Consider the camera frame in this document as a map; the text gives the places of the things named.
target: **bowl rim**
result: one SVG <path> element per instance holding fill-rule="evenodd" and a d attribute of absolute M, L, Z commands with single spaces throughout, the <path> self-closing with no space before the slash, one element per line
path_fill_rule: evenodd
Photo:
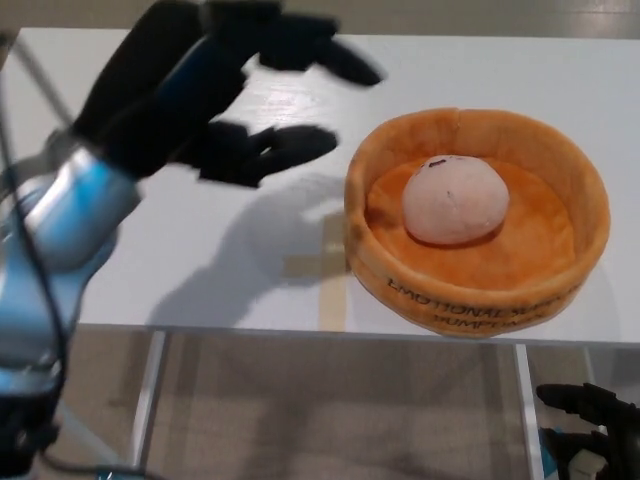
<path fill-rule="evenodd" d="M 349 181 L 349 179 L 362 178 L 365 174 L 369 152 L 376 149 L 380 150 L 380 148 L 376 147 L 380 143 L 380 134 L 384 130 L 394 127 L 395 124 L 399 122 L 410 120 L 411 117 L 420 118 L 438 111 L 452 110 L 458 112 L 500 113 L 525 120 L 531 123 L 532 126 L 543 127 L 551 133 L 558 135 L 578 154 L 576 157 L 578 161 L 581 162 L 585 174 L 589 177 L 592 194 L 599 197 L 599 203 L 602 205 L 602 208 L 599 208 L 598 212 L 593 213 L 599 216 L 596 223 L 598 230 L 594 233 L 593 241 L 570 268 L 546 278 L 535 285 L 524 288 L 516 288 L 513 290 L 483 290 L 454 285 L 438 280 L 425 273 L 411 270 L 403 262 L 394 257 L 375 238 L 365 218 L 368 191 L 365 189 L 364 182 L 353 182 Z M 606 248 L 611 228 L 609 199 L 604 183 L 597 169 L 585 153 L 570 138 L 556 128 L 527 115 L 500 109 L 426 109 L 394 117 L 379 125 L 363 140 L 349 165 L 345 183 L 345 217 L 347 221 L 346 235 L 348 241 L 350 241 L 350 237 L 358 237 L 357 245 L 351 245 L 350 248 L 347 248 L 347 255 L 353 254 L 362 258 L 361 254 L 363 251 L 374 253 L 375 261 L 379 263 L 380 267 L 387 272 L 393 272 L 393 275 L 397 276 L 396 280 L 402 281 L 407 287 L 416 288 L 417 290 L 415 291 L 417 292 L 428 292 L 429 295 L 442 300 L 453 297 L 457 302 L 478 306 L 495 306 L 496 304 L 528 305 L 546 298 L 573 292 L 584 283 L 591 270 L 593 270 L 598 263 Z"/>

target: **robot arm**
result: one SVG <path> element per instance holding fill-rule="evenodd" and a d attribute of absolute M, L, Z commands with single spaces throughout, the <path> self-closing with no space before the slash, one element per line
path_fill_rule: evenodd
<path fill-rule="evenodd" d="M 169 11 L 171 5 L 191 9 L 180 1 L 163 5 Z M 141 200 L 139 180 L 173 156 L 199 169 L 201 178 L 256 187 L 262 177 L 335 147 L 333 135 L 313 127 L 269 129 L 254 136 L 232 128 L 237 141 L 220 141 L 217 135 L 231 130 L 220 124 L 211 128 L 209 121 L 243 90 L 244 63 L 258 53 L 262 65 L 276 70 L 304 71 L 317 63 L 351 83 L 372 86 L 381 81 L 364 60 L 333 41 L 337 26 L 331 19 L 281 15 L 271 5 L 265 14 L 260 2 L 211 2 L 215 18 L 204 36 L 194 33 L 193 15 L 188 14 L 189 32 L 174 45 L 174 55 L 188 51 L 168 75 L 163 52 L 140 72 L 141 81 L 118 82 L 112 74 L 121 77 L 127 65 L 107 65 L 91 91 L 86 114 L 66 121 L 62 135 L 40 155 L 23 161 L 52 168 L 37 175 L 26 168 L 17 175 L 20 184 L 11 192 L 17 194 L 17 205 L 6 193 L 0 198 L 0 478 L 28 474 L 35 455 L 55 441 L 52 421 L 64 385 L 57 364 L 63 358 L 59 363 L 66 365 L 87 283 L 112 254 L 118 226 Z M 129 38 L 135 37 L 134 28 Z M 144 43 L 125 40 L 116 57 L 128 59 L 131 66 L 143 52 L 130 49 Z M 66 120 L 69 115 L 60 114 L 50 86 L 38 83 Z M 228 158 L 220 158 L 221 153 Z M 25 232 L 28 238 L 22 237 Z"/>

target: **black mark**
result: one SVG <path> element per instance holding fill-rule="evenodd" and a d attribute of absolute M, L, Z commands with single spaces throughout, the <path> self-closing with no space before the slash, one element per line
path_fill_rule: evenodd
<path fill-rule="evenodd" d="M 447 162 L 446 159 L 438 160 L 437 162 L 430 163 L 429 168 L 435 167 L 436 165 L 442 165 L 443 163 L 446 163 L 446 162 Z"/>

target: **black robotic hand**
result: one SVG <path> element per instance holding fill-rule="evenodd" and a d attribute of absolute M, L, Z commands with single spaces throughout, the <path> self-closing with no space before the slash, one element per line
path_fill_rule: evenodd
<path fill-rule="evenodd" d="M 369 61 L 339 43 L 338 22 L 331 17 L 282 13 L 279 2 L 211 0 L 204 4 L 211 35 L 243 64 L 255 54 L 260 64 L 305 71 L 314 64 L 362 86 L 382 80 Z"/>
<path fill-rule="evenodd" d="M 192 10 L 200 8 L 196 4 L 164 0 L 161 5 L 162 8 L 152 7 L 153 12 L 145 14 L 125 38 L 101 72 L 74 125 L 74 132 L 136 179 L 153 175 L 181 150 L 198 152 L 195 157 L 198 165 L 193 165 L 192 159 L 184 155 L 180 157 L 180 163 L 198 168 L 207 178 L 213 179 L 211 172 L 223 170 L 226 171 L 225 178 L 233 177 L 228 172 L 232 166 L 228 159 L 239 158 L 239 152 L 246 148 L 244 140 L 231 135 L 224 141 L 212 141 L 214 135 L 227 135 L 228 132 L 221 133 L 216 130 L 219 127 L 207 129 L 206 126 L 242 92 L 246 81 L 243 66 L 256 53 L 262 64 L 277 70 L 303 71 L 319 63 L 334 75 L 355 84 L 372 86 L 381 81 L 381 76 L 365 60 L 335 41 L 337 23 L 332 19 L 284 14 L 277 2 L 212 1 L 205 3 L 203 10 L 195 12 L 200 13 L 199 16 Z M 170 49 L 169 55 L 174 63 L 162 55 L 145 56 L 146 49 L 154 48 L 153 42 L 145 46 L 145 36 L 166 29 L 173 11 L 176 19 L 181 19 L 177 20 L 180 25 L 176 25 L 180 27 L 180 35 L 176 38 L 179 45 Z M 191 32 L 196 17 L 204 19 L 201 23 L 207 25 L 204 36 Z M 137 59 L 145 66 L 134 68 Z M 124 81 L 127 65 L 131 66 L 133 75 Z M 312 130 L 305 130 L 306 135 Z M 318 129 L 314 131 L 314 135 L 320 135 Z M 280 132 L 273 138 L 282 142 L 284 134 Z M 287 141 L 293 138 L 291 132 L 287 135 Z M 233 150 L 233 155 L 223 157 L 223 165 L 217 169 L 214 164 L 219 160 L 213 146 L 221 148 L 220 145 L 226 142 L 229 147 L 233 138 L 241 144 Z M 287 145 L 265 153 L 263 157 L 270 160 L 260 165 L 270 163 L 272 168 L 276 164 L 298 165 L 318 158 L 321 154 L 317 152 L 327 149 L 325 144 L 311 153 L 310 149 L 291 147 L 291 142 Z M 211 152 L 211 156 L 205 161 L 206 151 Z M 244 171 L 248 164 L 238 163 L 235 167 L 239 170 L 233 181 L 259 182 L 258 164 L 252 167 L 253 173 Z M 262 172 L 261 175 L 269 173 L 273 172 Z"/>
<path fill-rule="evenodd" d="M 211 122 L 173 161 L 199 170 L 202 180 L 257 188 L 267 175 L 331 152 L 336 136 L 315 126 L 268 128 L 249 135 L 246 127 Z"/>
<path fill-rule="evenodd" d="M 575 434 L 543 430 L 543 442 L 558 465 L 560 480 L 571 479 L 569 463 L 582 450 L 606 460 L 606 466 L 597 474 L 599 480 L 640 478 L 640 410 L 634 404 L 588 383 L 545 384 L 538 386 L 536 393 L 547 406 L 607 428 L 606 435 L 598 431 Z"/>

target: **black cable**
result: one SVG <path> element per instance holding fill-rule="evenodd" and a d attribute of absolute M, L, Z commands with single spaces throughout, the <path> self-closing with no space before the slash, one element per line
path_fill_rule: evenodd
<path fill-rule="evenodd" d="M 10 36 L 0 32 L 0 48 L 6 49 L 10 45 Z M 24 64 L 30 65 L 33 68 L 28 68 L 29 73 L 32 76 L 40 77 L 36 79 L 36 83 L 39 86 L 51 85 L 46 78 L 44 71 L 40 67 L 37 60 L 31 56 L 26 48 L 22 46 L 20 50 L 21 60 Z M 0 156 L 2 156 L 2 164 L 4 166 L 4 180 L 6 181 L 7 187 L 11 193 L 14 202 L 15 213 L 17 216 L 17 225 L 18 231 L 20 234 L 20 238 L 24 245 L 24 248 L 29 256 L 31 264 L 35 270 L 37 281 L 40 285 L 40 289 L 44 295 L 45 302 L 47 304 L 47 310 L 51 318 L 52 327 L 54 330 L 54 337 L 56 340 L 56 353 L 57 353 L 57 364 L 59 366 L 59 371 L 57 372 L 56 377 L 56 386 L 52 393 L 52 398 L 49 404 L 50 411 L 47 414 L 50 416 L 49 421 L 53 422 L 55 410 L 58 406 L 62 398 L 62 392 L 64 390 L 64 386 L 67 381 L 67 371 L 68 371 L 68 351 L 67 351 L 67 338 L 65 334 L 64 324 L 62 322 L 62 316 L 60 315 L 60 310 L 58 308 L 56 299 L 53 295 L 53 291 L 51 289 L 51 284 L 49 282 L 49 275 L 47 273 L 46 266 L 38 253 L 38 249 L 35 245 L 33 237 L 29 232 L 26 224 L 26 213 L 24 211 L 23 205 L 20 202 L 20 197 L 18 194 L 18 178 L 13 168 L 13 152 L 11 151 L 11 146 L 9 142 L 9 134 L 7 132 L 7 128 L 5 125 L 5 109 L 4 109 L 4 95 L 2 91 L 2 77 L 0 73 Z M 124 466 L 81 466 L 81 465 L 73 465 L 58 459 L 55 459 L 48 455 L 45 450 L 39 452 L 40 456 L 43 460 L 43 463 L 54 470 L 57 470 L 62 473 L 68 473 L 73 475 L 94 475 L 97 476 L 99 474 L 110 472 L 116 475 L 123 476 L 134 476 L 147 478 L 148 480 L 165 480 L 163 477 L 147 472 L 145 469 L 138 468 L 129 468 Z"/>

